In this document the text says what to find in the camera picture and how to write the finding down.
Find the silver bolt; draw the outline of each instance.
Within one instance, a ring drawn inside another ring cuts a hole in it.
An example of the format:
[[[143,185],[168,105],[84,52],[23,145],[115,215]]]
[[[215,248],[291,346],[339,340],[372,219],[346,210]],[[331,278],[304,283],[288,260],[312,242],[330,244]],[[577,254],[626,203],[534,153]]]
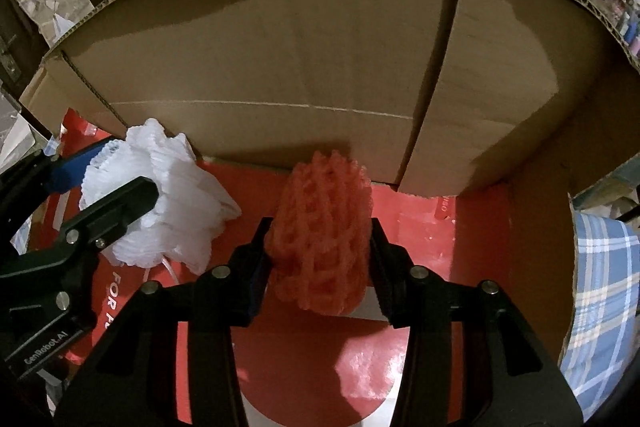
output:
[[[409,274],[414,279],[426,279],[429,276],[429,270],[424,266],[420,266],[419,264],[417,264],[411,267],[411,270],[409,270]]]
[[[80,238],[80,232],[78,232],[78,230],[76,229],[71,229],[68,232],[66,232],[66,241],[70,245],[76,244],[79,238]]]
[[[213,270],[211,270],[211,274],[216,279],[226,279],[231,275],[231,269],[226,264],[221,264],[220,266],[216,266]]]
[[[160,289],[160,283],[158,281],[147,281],[140,286],[140,291],[145,295],[153,295]]]
[[[69,304],[71,304],[71,297],[67,292],[59,292],[56,295],[56,306],[60,310],[66,311],[69,308]]]
[[[484,281],[481,286],[484,293],[495,295],[500,291],[500,287],[493,281]]]

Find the blue plaid cloth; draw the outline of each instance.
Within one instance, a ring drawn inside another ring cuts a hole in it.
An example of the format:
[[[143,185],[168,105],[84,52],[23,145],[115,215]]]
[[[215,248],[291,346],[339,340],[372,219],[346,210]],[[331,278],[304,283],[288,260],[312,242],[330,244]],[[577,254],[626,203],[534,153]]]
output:
[[[633,357],[640,244],[620,221],[574,213],[575,315],[560,369],[585,421],[609,397]]]

